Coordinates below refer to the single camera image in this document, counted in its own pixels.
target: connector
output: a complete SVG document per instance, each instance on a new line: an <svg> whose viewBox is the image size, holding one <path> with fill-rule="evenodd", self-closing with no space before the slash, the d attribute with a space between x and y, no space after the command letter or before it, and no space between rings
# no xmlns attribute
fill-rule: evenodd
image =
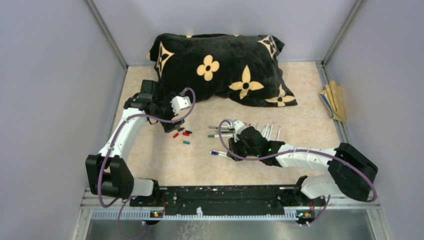
<svg viewBox="0 0 424 240"><path fill-rule="evenodd" d="M171 101L172 111L177 115L182 109L188 108L192 105L188 96L176 96Z"/></svg>

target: black pillow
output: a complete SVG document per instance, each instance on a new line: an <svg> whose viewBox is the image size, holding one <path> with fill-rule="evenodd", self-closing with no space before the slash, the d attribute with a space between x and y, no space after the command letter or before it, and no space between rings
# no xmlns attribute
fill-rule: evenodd
<svg viewBox="0 0 424 240"><path fill-rule="evenodd" d="M272 35L164 33L147 58L156 62L162 94L190 87L197 101L216 95L253 107L294 106L276 58L283 46Z"/></svg>

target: white wall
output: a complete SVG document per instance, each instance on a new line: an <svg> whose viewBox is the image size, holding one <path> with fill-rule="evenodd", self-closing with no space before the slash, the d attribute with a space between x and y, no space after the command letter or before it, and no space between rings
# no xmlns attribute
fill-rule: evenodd
<svg viewBox="0 0 424 240"><path fill-rule="evenodd" d="M82 0L0 1L0 239L71 237L122 75Z"/></svg>
<svg viewBox="0 0 424 240"><path fill-rule="evenodd" d="M424 1L367 1L329 64L394 239L423 239Z"/></svg>
<svg viewBox="0 0 424 240"><path fill-rule="evenodd" d="M355 0L94 0L129 65L150 63L155 37L273 34L283 61L322 60Z"/></svg>

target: yellow cloth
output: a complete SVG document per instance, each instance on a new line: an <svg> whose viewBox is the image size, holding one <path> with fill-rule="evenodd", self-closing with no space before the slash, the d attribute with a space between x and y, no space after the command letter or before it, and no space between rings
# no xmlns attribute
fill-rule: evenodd
<svg viewBox="0 0 424 240"><path fill-rule="evenodd" d="M325 89L319 94L327 108L328 116L334 120L346 122L345 106L343 105L342 89L334 80L325 85Z"/></svg>

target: beige table surface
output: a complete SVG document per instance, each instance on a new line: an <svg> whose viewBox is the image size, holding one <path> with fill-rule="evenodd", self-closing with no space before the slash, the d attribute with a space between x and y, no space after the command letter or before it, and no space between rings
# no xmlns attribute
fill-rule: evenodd
<svg viewBox="0 0 424 240"><path fill-rule="evenodd" d="M164 133L162 126L146 124L138 134L128 158L135 177L159 181L161 186L294 184L303 175L319 175L297 167L266 166L259 161L235 162L210 155L224 151L218 138L208 138L209 125L223 119L237 119L262 129L274 122L272 140L281 126L280 141L297 147L334 148L340 143L333 120L328 118L318 93L322 83L314 62L281 62L283 79L296 96L298 105L288 107L249 107L230 99L213 97L195 105L183 127L189 137ZM140 90L143 79L158 79L152 66L129 67L116 113L115 127L124 102Z"/></svg>

